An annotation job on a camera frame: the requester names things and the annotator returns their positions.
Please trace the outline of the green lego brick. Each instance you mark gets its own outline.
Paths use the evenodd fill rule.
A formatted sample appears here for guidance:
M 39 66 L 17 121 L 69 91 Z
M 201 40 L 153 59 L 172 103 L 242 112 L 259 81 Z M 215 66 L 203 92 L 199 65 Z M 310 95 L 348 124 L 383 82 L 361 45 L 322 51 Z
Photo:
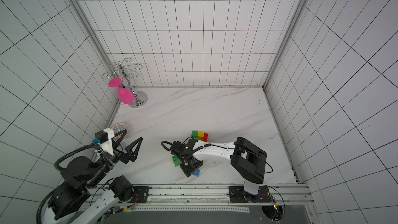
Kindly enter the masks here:
M 178 157 L 172 156 L 174 166 L 178 167 L 181 164 L 181 161 Z
M 198 131 L 192 131 L 192 132 L 191 132 L 191 137 L 192 137 L 193 139 L 198 139 L 198 134 L 199 134 Z

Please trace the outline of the red lego brick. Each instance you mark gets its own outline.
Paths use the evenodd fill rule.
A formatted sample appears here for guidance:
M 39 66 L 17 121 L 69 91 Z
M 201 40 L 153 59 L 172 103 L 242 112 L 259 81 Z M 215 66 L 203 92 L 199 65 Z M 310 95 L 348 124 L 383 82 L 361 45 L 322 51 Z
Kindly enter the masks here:
M 208 133 L 204 133 L 203 141 L 208 142 Z

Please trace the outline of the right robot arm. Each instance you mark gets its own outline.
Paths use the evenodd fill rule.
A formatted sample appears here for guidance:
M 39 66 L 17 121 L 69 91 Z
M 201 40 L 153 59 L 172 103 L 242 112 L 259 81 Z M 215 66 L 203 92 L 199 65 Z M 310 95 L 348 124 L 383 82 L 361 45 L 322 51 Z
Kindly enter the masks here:
M 178 158 L 186 177 L 200 169 L 205 160 L 227 161 L 244 178 L 243 189 L 250 195 L 257 195 L 264 183 L 267 153 L 239 137 L 235 142 L 216 144 L 189 138 L 187 142 L 161 142 L 162 147 Z

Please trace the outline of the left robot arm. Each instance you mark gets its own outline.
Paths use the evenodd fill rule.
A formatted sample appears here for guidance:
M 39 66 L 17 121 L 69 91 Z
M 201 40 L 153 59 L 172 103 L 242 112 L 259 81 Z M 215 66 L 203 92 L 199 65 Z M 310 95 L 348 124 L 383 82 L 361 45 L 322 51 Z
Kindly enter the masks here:
M 106 182 L 104 193 L 95 199 L 89 190 L 98 186 L 118 162 L 128 164 L 138 157 L 143 138 L 119 150 L 127 131 L 117 133 L 110 128 L 95 134 L 94 140 L 58 159 L 54 167 L 64 182 L 47 194 L 37 212 L 38 224 L 66 224 L 91 199 L 92 202 L 75 223 L 94 224 L 107 212 L 121 213 L 145 203 L 148 187 L 134 187 L 125 176 L 118 176 Z

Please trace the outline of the blue lego brick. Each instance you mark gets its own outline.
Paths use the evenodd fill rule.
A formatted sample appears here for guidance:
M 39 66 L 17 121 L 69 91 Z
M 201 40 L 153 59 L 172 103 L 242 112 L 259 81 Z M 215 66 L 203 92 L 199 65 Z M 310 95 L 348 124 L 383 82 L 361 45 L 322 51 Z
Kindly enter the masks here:
M 191 175 L 199 177 L 200 176 L 200 170 L 198 169 L 198 170 L 192 172 Z

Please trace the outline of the patterned ceramic plate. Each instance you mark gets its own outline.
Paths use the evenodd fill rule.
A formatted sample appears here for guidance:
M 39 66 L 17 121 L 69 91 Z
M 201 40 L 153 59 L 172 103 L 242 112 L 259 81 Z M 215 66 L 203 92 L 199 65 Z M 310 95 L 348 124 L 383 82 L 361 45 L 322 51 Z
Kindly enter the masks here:
M 114 133 L 119 133 L 123 130 L 127 130 L 127 135 L 129 134 L 130 128 L 127 123 L 121 122 L 121 123 L 116 123 L 114 124 L 111 129 L 113 129 Z

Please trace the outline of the pink plastic wine glass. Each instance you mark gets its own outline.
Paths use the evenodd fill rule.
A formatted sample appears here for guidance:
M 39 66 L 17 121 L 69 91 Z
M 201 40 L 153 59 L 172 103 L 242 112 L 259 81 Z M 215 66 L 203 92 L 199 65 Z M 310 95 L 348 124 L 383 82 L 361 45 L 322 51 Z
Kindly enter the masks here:
M 108 86 L 110 88 L 118 89 L 118 97 L 123 104 L 131 104 L 135 100 L 135 96 L 132 91 L 127 88 L 120 87 L 122 84 L 121 78 L 113 78 L 109 81 Z

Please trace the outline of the metal glass rack stand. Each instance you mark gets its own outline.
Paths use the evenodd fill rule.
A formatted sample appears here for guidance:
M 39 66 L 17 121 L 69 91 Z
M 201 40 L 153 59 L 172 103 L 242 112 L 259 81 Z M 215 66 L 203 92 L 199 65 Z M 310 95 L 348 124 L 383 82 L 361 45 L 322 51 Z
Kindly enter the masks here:
M 106 72 L 102 75 L 104 80 L 111 80 L 113 78 L 121 78 L 122 84 L 120 87 L 127 88 L 133 92 L 135 100 L 131 104 L 127 104 L 130 108 L 140 108 L 148 101 L 148 96 L 145 92 L 137 91 L 135 89 L 135 79 L 140 75 L 143 65 L 133 62 L 133 58 L 124 58 L 121 61 L 110 63 L 109 68 L 113 70 L 112 73 Z

